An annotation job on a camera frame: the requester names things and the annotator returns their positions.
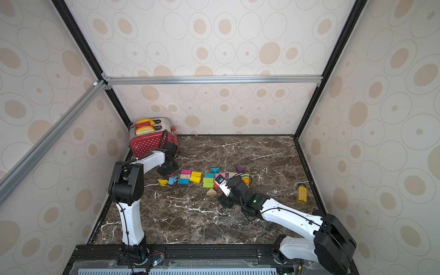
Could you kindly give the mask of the light blue triangular block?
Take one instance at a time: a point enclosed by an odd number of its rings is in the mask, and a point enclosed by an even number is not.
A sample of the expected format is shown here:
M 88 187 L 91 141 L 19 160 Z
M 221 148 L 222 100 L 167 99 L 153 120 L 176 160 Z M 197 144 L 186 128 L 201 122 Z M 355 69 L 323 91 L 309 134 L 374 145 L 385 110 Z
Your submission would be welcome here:
M 168 179 L 168 184 L 169 185 L 173 185 L 176 182 L 177 177 L 176 176 L 171 176 Z

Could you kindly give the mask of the yellow triangular block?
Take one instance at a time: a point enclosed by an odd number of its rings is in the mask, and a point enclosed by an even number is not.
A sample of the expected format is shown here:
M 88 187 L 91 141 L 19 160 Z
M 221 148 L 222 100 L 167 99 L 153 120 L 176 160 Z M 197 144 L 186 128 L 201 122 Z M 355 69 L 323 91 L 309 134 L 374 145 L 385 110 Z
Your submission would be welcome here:
M 158 179 L 158 182 L 161 186 L 165 186 L 168 184 L 168 179 Z

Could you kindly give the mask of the purple triangular block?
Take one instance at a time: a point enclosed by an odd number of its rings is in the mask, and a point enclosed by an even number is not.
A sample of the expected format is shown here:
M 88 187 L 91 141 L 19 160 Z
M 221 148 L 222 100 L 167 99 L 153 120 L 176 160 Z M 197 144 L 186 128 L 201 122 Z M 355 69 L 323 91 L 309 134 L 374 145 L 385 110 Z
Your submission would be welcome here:
M 239 174 L 243 174 L 246 172 L 246 170 L 243 167 L 239 167 L 239 166 L 236 167 L 236 171 Z

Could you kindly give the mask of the yellow rectangular block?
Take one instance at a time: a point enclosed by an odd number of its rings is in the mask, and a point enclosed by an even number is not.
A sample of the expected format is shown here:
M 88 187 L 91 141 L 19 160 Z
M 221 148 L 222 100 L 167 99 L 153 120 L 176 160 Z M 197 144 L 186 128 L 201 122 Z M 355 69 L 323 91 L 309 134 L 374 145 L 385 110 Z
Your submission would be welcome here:
M 201 177 L 202 176 L 202 173 L 201 172 L 196 172 L 196 171 L 193 171 L 192 173 L 191 173 L 191 176 L 195 176 L 195 177 Z
M 201 182 L 201 177 L 198 177 L 198 176 L 191 176 L 191 177 L 190 177 L 190 182 L 193 182 L 193 183 L 200 183 L 200 182 Z

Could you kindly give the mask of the natural wood triangular block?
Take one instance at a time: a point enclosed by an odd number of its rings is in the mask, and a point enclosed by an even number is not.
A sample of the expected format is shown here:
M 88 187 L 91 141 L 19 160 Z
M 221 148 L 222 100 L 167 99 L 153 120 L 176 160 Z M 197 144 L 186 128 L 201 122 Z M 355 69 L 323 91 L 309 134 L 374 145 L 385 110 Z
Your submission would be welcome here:
M 209 189 L 206 192 L 206 195 L 208 195 L 208 196 L 217 195 L 217 192 L 214 189 Z

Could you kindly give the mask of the teal triangular block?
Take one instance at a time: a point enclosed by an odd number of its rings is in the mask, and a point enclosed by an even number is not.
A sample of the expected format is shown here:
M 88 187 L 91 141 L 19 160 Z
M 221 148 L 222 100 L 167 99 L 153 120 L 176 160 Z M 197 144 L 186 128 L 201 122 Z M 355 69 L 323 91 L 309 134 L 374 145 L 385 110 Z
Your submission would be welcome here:
M 220 172 L 220 168 L 218 168 L 218 167 L 217 168 L 211 168 L 210 172 L 213 173 L 213 174 L 218 174 Z

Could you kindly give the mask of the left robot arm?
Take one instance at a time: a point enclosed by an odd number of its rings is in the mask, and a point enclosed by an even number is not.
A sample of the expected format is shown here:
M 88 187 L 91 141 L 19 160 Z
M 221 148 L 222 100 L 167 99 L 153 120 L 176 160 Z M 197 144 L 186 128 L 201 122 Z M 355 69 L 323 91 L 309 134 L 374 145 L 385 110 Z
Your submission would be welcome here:
M 116 204 L 123 231 L 121 249 L 126 255 L 144 261 L 150 253 L 140 220 L 140 199 L 144 193 L 144 174 L 157 168 L 168 177 L 179 168 L 174 160 L 176 150 L 157 149 L 145 157 L 115 163 L 108 188 Z

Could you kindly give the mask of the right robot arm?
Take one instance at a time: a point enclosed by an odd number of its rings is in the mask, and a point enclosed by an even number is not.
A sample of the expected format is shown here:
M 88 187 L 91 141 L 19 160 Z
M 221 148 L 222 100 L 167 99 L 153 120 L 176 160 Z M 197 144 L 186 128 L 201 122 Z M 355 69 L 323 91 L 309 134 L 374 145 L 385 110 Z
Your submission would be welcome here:
M 250 221 L 259 219 L 281 225 L 297 234 L 277 237 L 271 257 L 279 265 L 294 262 L 301 269 L 305 261 L 318 262 L 333 275 L 350 275 L 357 244 L 340 220 L 332 214 L 306 214 L 287 207 L 268 195 L 254 192 L 240 175 L 229 179 L 218 175 L 215 184 L 221 189 L 219 203 L 231 209 L 239 206 Z

